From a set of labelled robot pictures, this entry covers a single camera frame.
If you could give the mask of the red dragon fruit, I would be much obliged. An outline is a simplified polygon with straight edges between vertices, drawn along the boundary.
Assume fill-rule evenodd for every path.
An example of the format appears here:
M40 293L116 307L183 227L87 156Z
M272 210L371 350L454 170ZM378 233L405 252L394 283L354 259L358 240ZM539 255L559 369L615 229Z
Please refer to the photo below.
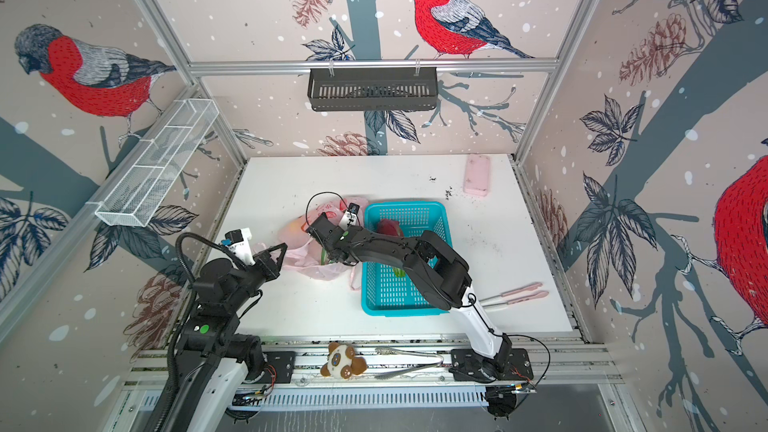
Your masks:
M400 223L393 219L381 219L377 223L376 232L391 237L404 237Z

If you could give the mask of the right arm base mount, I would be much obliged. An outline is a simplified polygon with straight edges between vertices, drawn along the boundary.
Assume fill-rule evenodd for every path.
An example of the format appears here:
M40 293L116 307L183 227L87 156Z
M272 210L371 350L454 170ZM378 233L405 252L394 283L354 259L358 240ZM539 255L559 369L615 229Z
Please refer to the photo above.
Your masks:
M532 382L534 379L528 351L523 348L513 348L505 365L472 349L452 349L450 357L449 373L457 382L490 384L496 381Z

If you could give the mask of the pink plastic bag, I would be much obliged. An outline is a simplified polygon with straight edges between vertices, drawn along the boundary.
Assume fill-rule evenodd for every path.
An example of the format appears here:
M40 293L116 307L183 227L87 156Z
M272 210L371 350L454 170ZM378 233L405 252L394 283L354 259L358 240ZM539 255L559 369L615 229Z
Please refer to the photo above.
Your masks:
M363 226L365 224L363 215L366 207L369 205L369 200L357 196L347 196L344 199L334 198L321 205L312 207L307 218L298 218L306 222L306 233L307 221L312 223L321 213L326 213L334 225L339 225L344 211L350 202L360 206L360 226ZM278 242L286 243L280 237L280 231L277 235ZM299 273L316 281L334 281L346 276L349 279L348 285L352 291L360 288L360 279L357 279L356 275L361 271L361 267L359 265L346 266L341 263L329 262L321 246L308 233L307 240L304 243L288 242L286 244L288 250L283 262L283 270Z

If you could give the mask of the teal plastic basket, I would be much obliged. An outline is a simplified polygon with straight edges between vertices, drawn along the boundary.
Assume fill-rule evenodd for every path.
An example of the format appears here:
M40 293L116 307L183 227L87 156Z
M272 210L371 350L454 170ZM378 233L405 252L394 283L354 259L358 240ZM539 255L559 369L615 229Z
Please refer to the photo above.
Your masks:
M424 231L435 232L452 245L445 207L439 202L400 201L369 205L364 224L375 231L382 219L398 223L405 237L420 237ZM432 307L404 272L391 266L369 263L362 268L363 311L369 316L418 317L444 314Z

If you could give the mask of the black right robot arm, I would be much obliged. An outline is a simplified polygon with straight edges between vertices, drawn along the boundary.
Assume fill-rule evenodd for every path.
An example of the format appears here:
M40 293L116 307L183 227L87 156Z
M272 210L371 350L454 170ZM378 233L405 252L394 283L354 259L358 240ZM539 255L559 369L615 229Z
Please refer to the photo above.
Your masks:
M325 214L308 226L308 233L333 261L403 270L432 307L456 315L475 355L498 371L509 364L511 339L491 325L472 287L467 261L436 233L390 236L357 225L334 225Z

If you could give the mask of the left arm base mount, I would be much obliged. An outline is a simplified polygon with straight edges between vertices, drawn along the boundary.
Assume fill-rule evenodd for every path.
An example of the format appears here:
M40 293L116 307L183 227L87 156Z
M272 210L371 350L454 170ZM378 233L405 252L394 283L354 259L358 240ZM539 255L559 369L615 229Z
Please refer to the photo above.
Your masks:
M289 384L295 368L293 351L262 352L245 360L247 374L244 384Z

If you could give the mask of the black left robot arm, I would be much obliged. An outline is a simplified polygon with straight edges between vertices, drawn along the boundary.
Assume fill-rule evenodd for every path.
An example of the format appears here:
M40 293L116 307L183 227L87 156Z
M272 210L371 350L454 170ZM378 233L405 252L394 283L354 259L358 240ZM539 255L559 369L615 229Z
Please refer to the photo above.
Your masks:
M259 252L251 265L218 248L225 256L203 266L172 334L168 379L146 431L214 431L231 406L262 401L291 382L294 352L266 352L260 337L238 331L239 310L279 277L287 245Z

